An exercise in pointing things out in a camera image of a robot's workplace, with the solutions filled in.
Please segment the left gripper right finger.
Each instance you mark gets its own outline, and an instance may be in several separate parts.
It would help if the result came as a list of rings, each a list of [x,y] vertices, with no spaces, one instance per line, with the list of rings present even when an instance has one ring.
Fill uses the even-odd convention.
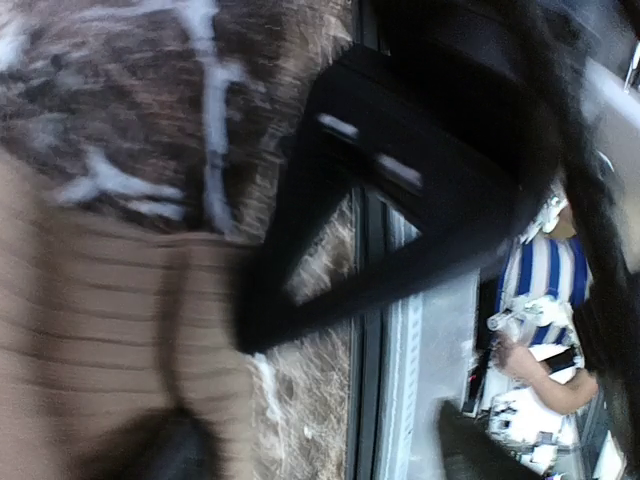
[[[449,400],[439,407],[437,429],[447,480],[538,480],[540,475],[522,465],[490,439]]]

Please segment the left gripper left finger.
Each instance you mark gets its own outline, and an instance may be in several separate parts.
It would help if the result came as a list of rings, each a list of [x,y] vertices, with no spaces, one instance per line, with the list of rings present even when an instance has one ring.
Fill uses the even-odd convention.
[[[135,417],[90,444],[76,479],[221,479],[221,440],[187,408]]]

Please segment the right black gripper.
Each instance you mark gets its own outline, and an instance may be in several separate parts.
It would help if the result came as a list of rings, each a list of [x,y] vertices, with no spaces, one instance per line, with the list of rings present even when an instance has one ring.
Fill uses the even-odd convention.
[[[491,262],[544,198],[562,142],[519,1],[375,1],[382,47],[353,47],[313,83],[262,246],[238,290],[245,353],[332,326]],[[356,186],[418,239],[295,304],[285,286]]]

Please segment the tan brown sock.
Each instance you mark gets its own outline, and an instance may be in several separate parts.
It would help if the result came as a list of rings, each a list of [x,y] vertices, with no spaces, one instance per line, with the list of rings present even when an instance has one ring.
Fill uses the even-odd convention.
[[[253,475],[246,358],[233,344],[245,249],[49,205],[1,157],[1,475],[114,479],[173,415],[209,479]]]

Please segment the operator hand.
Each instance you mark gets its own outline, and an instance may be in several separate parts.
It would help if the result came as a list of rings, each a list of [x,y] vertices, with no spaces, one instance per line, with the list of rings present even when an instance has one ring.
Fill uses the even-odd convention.
[[[494,357],[505,375],[531,387],[540,398],[549,393],[549,374],[526,346],[513,341],[506,334],[498,333]]]

